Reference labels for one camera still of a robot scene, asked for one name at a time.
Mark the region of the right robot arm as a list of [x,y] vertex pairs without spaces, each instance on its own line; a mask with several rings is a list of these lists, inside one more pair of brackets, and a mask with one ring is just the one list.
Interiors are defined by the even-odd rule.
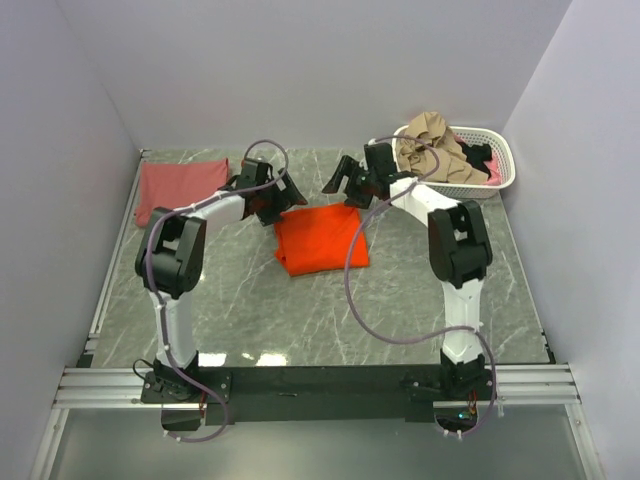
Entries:
[[449,198],[414,174],[399,171],[387,143],[364,147],[365,164],[344,155],[323,188],[336,193],[346,184],[345,204],[368,208],[374,198],[411,215],[427,228],[431,270],[444,294],[445,327],[438,389],[465,397],[491,380],[488,349],[479,337],[480,300],[493,252],[484,217],[475,201]]

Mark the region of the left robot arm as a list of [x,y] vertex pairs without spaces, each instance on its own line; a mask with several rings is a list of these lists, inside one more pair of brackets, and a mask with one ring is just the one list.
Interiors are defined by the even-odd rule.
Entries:
[[200,393],[216,396],[205,383],[192,328],[192,291],[200,281],[207,235],[255,215],[262,225],[307,203],[285,167],[244,158],[241,171],[199,201],[153,210],[140,245],[136,274],[151,298],[158,349],[149,390],[186,401]]

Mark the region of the orange t-shirt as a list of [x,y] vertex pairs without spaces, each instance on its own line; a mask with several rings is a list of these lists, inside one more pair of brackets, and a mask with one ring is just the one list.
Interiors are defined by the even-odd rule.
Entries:
[[341,203],[284,213],[274,256],[291,277],[343,269],[360,221],[358,209]]

